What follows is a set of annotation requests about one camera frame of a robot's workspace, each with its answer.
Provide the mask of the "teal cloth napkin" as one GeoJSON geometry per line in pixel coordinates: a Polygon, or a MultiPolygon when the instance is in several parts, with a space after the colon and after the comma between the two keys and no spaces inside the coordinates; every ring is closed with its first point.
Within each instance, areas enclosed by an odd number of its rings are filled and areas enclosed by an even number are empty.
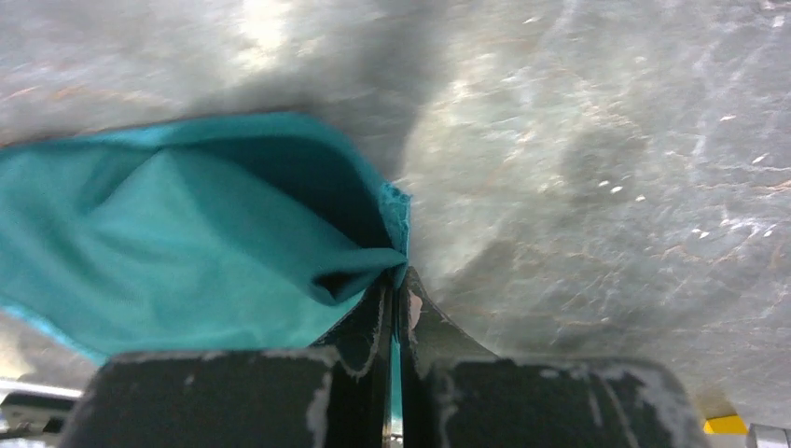
{"type": "Polygon", "coordinates": [[[104,363],[300,348],[409,260],[409,196],[294,113],[4,148],[1,307],[104,363]]]}

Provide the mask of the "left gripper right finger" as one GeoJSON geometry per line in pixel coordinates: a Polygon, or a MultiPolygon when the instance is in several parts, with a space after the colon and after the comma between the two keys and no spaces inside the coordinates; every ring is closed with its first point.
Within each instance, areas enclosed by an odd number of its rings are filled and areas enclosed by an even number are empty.
{"type": "Polygon", "coordinates": [[[452,377],[456,364],[497,355],[438,308],[413,267],[398,289],[398,341],[404,445],[449,447],[447,424],[461,399],[452,377]]]}

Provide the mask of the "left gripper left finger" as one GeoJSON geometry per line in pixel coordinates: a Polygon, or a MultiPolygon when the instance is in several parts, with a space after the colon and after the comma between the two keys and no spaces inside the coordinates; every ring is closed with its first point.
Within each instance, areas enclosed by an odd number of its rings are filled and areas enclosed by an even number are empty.
{"type": "Polygon", "coordinates": [[[377,281],[312,344],[340,355],[326,411],[325,447],[386,447],[390,441],[393,309],[392,287],[377,281]]]}

